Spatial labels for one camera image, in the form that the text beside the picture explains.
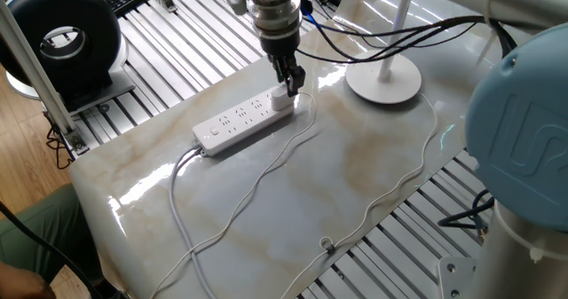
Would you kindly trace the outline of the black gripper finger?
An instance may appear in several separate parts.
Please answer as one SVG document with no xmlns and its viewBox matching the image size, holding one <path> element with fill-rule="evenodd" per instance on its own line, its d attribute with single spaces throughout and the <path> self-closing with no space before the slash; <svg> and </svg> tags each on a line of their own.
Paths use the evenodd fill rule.
<svg viewBox="0 0 568 299">
<path fill-rule="evenodd" d="M 287 78 L 286 63 L 284 58 L 269 58 L 272 67 L 276 72 L 279 83 L 284 83 Z"/>
<path fill-rule="evenodd" d="M 292 55 L 283 58 L 282 71 L 288 96 L 292 98 L 304 86 L 305 70 L 296 63 L 296 58 Z"/>
</svg>

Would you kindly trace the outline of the person's right hand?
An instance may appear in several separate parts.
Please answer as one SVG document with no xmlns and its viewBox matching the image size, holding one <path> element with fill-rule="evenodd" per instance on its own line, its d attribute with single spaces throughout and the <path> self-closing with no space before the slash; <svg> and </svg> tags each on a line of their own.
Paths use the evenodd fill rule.
<svg viewBox="0 0 568 299">
<path fill-rule="evenodd" d="M 38 274 L 1 263 L 1 299 L 55 299 L 51 286 Z"/>
</svg>

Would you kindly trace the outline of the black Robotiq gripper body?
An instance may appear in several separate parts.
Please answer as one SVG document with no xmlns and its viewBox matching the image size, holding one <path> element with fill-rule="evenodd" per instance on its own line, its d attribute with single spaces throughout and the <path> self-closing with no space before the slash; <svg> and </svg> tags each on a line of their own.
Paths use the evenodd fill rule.
<svg viewBox="0 0 568 299">
<path fill-rule="evenodd" d="M 285 57 L 293 55 L 300 44 L 300 34 L 295 32 L 283 38 L 269 39 L 260 37 L 260 44 L 267 55 L 273 57 Z"/>
</svg>

